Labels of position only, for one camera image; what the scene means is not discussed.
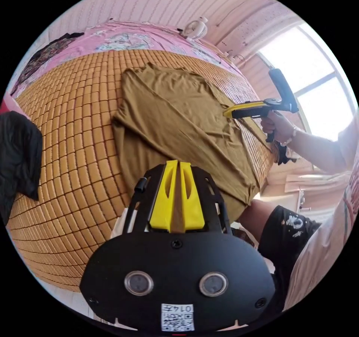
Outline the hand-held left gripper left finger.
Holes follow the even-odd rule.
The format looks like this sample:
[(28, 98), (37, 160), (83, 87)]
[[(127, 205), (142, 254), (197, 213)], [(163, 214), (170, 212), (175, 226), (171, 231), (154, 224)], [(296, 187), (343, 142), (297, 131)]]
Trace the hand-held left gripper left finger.
[(176, 189), (177, 160), (166, 162), (150, 217), (153, 229), (171, 229)]

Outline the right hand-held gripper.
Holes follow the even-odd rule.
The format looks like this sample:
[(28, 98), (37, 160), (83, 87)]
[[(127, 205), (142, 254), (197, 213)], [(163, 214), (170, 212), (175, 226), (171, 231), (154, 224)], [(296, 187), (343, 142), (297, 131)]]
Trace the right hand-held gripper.
[(246, 101), (244, 103), (233, 105), (223, 111), (224, 117), (231, 117), (232, 119), (244, 119), (247, 117), (258, 119), (266, 117), (268, 112), (290, 112), (298, 113), (299, 108), (294, 100), (277, 100), (277, 99), (265, 99), (262, 101)]

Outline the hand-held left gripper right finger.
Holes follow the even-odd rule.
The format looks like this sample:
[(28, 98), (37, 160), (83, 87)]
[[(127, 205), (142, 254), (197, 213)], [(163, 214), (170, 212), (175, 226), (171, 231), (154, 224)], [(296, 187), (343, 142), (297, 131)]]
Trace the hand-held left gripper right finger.
[(205, 220), (191, 164), (179, 163), (181, 179), (182, 220), (185, 229), (202, 229)]

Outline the person's right hand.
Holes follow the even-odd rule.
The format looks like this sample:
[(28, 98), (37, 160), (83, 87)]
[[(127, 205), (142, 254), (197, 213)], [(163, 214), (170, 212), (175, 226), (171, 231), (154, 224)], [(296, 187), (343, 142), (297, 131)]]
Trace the person's right hand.
[(288, 145), (297, 132), (297, 127), (277, 111), (270, 111), (262, 117), (261, 126), (264, 133), (273, 134), (273, 139), (282, 146)]

